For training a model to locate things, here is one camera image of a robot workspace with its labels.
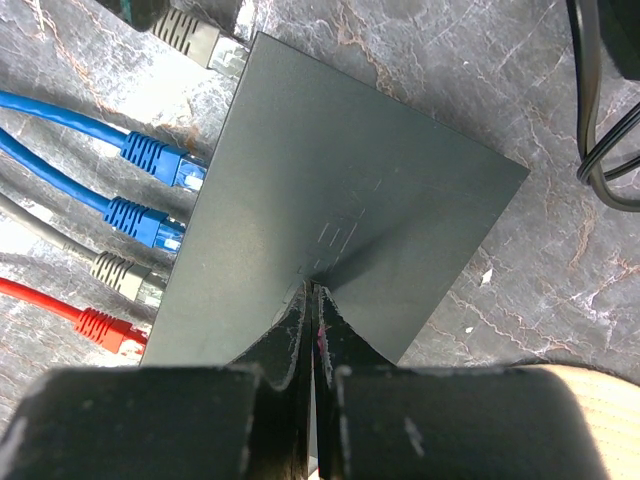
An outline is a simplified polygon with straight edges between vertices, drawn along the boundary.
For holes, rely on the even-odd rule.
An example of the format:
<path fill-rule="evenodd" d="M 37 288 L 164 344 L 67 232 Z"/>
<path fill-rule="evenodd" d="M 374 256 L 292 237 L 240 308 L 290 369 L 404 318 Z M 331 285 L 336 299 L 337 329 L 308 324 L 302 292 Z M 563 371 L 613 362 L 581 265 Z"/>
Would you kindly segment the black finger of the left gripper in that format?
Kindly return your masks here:
<path fill-rule="evenodd" d="M 231 32 L 241 0 L 98 0 L 97 3 L 137 31 L 151 29 L 171 8 Z"/>

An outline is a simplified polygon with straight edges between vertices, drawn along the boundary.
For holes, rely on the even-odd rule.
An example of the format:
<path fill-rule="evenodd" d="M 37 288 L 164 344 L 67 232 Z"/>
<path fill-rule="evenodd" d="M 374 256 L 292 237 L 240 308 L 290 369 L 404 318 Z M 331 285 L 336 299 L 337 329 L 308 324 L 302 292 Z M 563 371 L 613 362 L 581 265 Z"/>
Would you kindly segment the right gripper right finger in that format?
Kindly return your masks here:
<path fill-rule="evenodd" d="M 313 293 L 324 479 L 604 479 L 576 396 L 539 367 L 399 367 Z"/>

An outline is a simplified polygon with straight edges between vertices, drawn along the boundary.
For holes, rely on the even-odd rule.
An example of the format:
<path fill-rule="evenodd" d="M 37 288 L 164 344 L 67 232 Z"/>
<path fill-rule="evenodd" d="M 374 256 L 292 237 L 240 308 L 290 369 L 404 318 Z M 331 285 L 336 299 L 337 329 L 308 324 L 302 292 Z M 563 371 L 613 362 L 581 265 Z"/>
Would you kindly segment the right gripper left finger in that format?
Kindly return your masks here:
<path fill-rule="evenodd" d="M 305 478 L 310 289 L 224 366 L 49 371 L 2 437 L 2 477 Z"/>

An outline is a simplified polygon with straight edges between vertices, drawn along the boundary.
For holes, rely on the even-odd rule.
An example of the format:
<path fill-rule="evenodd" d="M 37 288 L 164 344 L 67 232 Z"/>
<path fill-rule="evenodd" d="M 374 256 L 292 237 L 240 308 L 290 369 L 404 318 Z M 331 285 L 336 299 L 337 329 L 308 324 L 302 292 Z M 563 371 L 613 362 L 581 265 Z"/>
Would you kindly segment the black network switch box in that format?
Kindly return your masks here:
<path fill-rule="evenodd" d="M 143 362 L 221 365 L 306 280 L 399 360 L 528 176 L 483 144 L 259 34 Z"/>

